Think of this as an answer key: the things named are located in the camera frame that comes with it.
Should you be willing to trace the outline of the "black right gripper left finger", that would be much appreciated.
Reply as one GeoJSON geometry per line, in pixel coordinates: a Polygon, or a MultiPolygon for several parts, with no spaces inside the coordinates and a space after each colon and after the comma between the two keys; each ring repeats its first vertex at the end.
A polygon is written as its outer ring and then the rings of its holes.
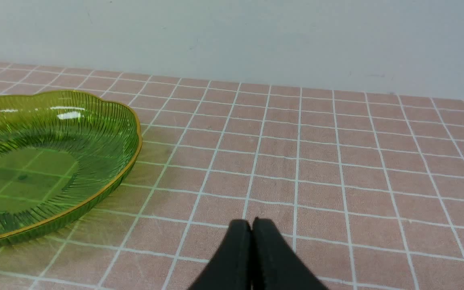
{"type": "Polygon", "coordinates": [[[234,219],[212,258],[190,285],[190,290],[250,290],[252,231],[243,219],[234,219]]]}

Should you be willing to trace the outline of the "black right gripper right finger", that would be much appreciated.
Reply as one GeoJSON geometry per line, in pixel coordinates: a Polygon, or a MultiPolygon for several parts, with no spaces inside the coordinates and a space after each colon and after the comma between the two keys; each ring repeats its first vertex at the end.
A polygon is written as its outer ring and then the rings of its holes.
{"type": "Polygon", "coordinates": [[[327,290],[291,249],[271,219],[255,218],[252,228],[253,290],[327,290]]]}

